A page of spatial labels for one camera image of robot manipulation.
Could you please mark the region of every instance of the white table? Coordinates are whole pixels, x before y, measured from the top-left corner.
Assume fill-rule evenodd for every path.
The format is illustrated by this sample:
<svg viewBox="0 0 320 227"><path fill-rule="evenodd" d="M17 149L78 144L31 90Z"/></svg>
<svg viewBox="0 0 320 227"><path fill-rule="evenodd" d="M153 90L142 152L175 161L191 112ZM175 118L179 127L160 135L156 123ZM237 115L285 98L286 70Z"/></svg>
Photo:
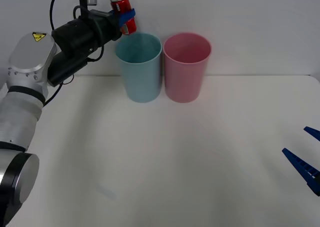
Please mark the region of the white table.
<svg viewBox="0 0 320 227"><path fill-rule="evenodd" d="M13 227L318 227L320 83L208 76L200 97L135 103L120 77L76 77L43 110L34 189Z"/></svg>

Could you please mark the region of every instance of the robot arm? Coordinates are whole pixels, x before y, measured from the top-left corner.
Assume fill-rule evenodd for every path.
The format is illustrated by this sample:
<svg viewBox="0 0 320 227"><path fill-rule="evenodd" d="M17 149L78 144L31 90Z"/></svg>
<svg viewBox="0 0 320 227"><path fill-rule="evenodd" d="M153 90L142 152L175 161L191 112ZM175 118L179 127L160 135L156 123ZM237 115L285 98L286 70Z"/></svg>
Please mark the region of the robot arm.
<svg viewBox="0 0 320 227"><path fill-rule="evenodd" d="M26 153L48 96L57 86L92 60L88 58L135 15L88 11L96 0L80 0L81 16L52 31L25 35L10 56L8 93L0 102L0 226L6 226L35 184L39 158ZM61 52L57 54L57 45Z"/></svg>

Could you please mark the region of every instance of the red soda can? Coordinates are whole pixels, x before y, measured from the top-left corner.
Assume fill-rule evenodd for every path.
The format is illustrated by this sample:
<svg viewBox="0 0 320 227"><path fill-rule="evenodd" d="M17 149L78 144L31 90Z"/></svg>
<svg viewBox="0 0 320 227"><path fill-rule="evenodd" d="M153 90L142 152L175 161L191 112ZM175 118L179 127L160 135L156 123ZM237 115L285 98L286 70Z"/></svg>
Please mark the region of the red soda can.
<svg viewBox="0 0 320 227"><path fill-rule="evenodd" d="M129 0L110 0L112 9L116 14L124 14L131 11L131 5ZM129 19L122 27L121 32L124 35L130 35L137 31L135 18Z"/></svg>

